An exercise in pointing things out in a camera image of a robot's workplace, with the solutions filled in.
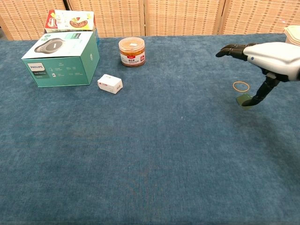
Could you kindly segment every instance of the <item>rubber band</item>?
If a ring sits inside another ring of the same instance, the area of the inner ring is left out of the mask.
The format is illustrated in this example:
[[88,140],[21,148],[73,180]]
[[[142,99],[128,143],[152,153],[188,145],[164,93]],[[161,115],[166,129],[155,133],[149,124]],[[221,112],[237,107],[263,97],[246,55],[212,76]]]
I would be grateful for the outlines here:
[[[239,90],[239,89],[237,89],[237,88],[235,87],[235,84],[236,84],[236,83],[242,83],[242,84],[246,85],[246,86],[247,86],[247,89],[246,89],[246,90]],[[247,84],[246,82],[243,82],[243,81],[236,81],[236,82],[233,83],[232,86],[233,86],[233,88],[234,88],[236,91],[238,91],[238,92],[246,92],[246,91],[248,91],[248,90],[250,89],[249,84]]]

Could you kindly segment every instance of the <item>robotic arm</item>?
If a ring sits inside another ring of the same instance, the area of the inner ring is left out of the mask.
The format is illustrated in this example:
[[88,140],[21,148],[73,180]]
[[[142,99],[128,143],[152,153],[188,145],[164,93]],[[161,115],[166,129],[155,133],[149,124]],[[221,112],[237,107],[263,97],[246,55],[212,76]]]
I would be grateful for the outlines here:
[[227,45],[216,54],[217,57],[224,55],[249,61],[261,68],[266,76],[256,95],[243,102],[243,106],[257,105],[263,101],[280,81],[300,80],[300,46],[283,42]]

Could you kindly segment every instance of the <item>table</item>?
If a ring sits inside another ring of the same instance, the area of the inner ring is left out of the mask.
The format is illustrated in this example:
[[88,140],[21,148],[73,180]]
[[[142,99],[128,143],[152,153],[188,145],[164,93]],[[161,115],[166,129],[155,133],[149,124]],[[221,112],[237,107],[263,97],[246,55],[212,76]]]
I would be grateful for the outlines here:
[[299,224],[299,83],[245,111],[233,82],[253,95],[264,76],[215,57],[285,36],[144,39],[142,67],[101,39],[91,85],[53,88],[21,61],[34,41],[0,41],[0,224]]

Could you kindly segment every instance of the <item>small white box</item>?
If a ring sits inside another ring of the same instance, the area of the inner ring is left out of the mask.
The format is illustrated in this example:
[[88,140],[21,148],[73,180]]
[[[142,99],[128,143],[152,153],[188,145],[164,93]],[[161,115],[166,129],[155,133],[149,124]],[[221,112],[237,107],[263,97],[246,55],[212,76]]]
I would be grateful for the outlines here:
[[120,78],[110,76],[108,74],[104,74],[98,80],[98,86],[100,89],[113,94],[117,94],[117,92],[123,88],[122,80]]

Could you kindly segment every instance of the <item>jar label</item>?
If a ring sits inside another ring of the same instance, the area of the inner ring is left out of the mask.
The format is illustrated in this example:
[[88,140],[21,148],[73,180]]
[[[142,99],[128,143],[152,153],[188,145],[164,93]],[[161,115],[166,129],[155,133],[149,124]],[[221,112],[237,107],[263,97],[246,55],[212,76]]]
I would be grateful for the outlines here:
[[127,65],[137,65],[145,60],[145,52],[135,56],[127,56],[123,55],[122,53],[120,53],[120,55],[121,61]]

